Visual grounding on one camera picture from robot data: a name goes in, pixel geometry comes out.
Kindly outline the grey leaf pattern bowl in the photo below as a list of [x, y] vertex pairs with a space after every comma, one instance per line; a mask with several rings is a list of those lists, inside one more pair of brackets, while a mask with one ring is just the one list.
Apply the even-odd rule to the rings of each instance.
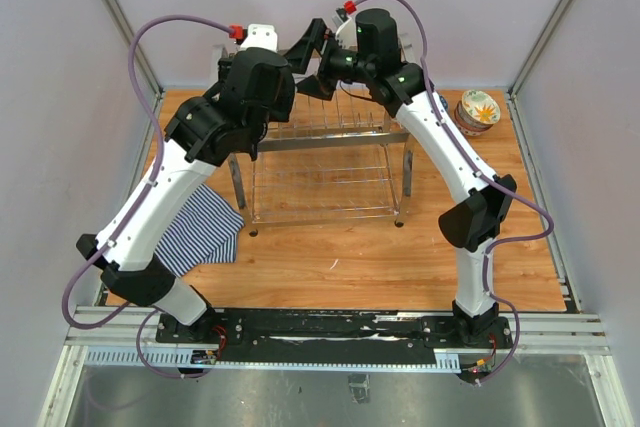
[[465, 105], [463, 104], [462, 101], [459, 101], [456, 105], [456, 109], [455, 109], [455, 118], [458, 120], [464, 120], [468, 123], [477, 123], [480, 124], [481, 122], [478, 121], [472, 114], [470, 114]]

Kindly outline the red diamond pattern bowl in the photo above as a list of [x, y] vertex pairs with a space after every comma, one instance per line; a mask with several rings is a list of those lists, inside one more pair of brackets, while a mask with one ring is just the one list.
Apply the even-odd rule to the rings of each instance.
[[444, 112], [448, 112], [448, 103], [447, 100], [440, 95], [438, 92], [434, 92], [434, 98], [439, 101], [440, 106]]

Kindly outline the steel two-tier dish rack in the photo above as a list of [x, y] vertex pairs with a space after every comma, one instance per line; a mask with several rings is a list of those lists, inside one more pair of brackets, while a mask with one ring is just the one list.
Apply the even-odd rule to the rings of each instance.
[[289, 122], [270, 126], [258, 157], [231, 155], [209, 181], [249, 234], [264, 227], [389, 219], [406, 224], [414, 141], [359, 83], [331, 100], [296, 98]]

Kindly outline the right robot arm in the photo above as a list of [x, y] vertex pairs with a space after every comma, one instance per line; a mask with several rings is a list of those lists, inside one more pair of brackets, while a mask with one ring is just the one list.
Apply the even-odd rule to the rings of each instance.
[[314, 18], [285, 57], [304, 77], [298, 91], [309, 97], [329, 100], [340, 82], [365, 85], [373, 102], [409, 132], [438, 169], [454, 201], [438, 219], [455, 250], [453, 334], [463, 346], [480, 344], [498, 325], [490, 246], [511, 206], [514, 178], [498, 176], [456, 129], [426, 62], [405, 58], [388, 11], [373, 8], [343, 16], [336, 31]]

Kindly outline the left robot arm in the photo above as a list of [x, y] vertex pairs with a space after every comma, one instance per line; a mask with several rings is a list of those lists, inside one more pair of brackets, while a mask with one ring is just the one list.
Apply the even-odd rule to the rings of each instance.
[[222, 79], [177, 109], [150, 171], [116, 218], [76, 243], [89, 264], [101, 269], [111, 293], [158, 308], [195, 343], [212, 335], [215, 311], [169, 271], [155, 249], [180, 208], [230, 154], [257, 156], [269, 122], [287, 121], [295, 97], [290, 65], [276, 52], [249, 47], [222, 64]]

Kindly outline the orange green leaf bowl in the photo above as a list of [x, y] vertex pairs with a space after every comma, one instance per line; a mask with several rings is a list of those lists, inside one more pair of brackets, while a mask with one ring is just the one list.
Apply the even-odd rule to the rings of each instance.
[[499, 104], [482, 90], [467, 90], [461, 97], [462, 114], [466, 120], [481, 127], [490, 127], [501, 119]]

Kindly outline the pink floral bowl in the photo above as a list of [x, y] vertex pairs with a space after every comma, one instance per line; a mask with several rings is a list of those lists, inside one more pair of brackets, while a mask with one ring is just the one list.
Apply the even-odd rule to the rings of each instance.
[[463, 107], [456, 107], [453, 113], [453, 120], [459, 130], [468, 136], [477, 136], [488, 130], [490, 130], [493, 125], [491, 123], [486, 124], [476, 120], [473, 116], [471, 116]]

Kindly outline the black diamond pattern bowl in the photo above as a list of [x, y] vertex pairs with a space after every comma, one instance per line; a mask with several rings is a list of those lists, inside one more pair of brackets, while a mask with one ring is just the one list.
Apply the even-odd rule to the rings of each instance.
[[454, 120], [455, 125], [460, 130], [460, 132], [467, 137], [476, 137], [482, 135], [484, 132], [488, 131], [490, 125], [486, 124], [477, 124], [477, 123], [468, 123], [464, 120]]

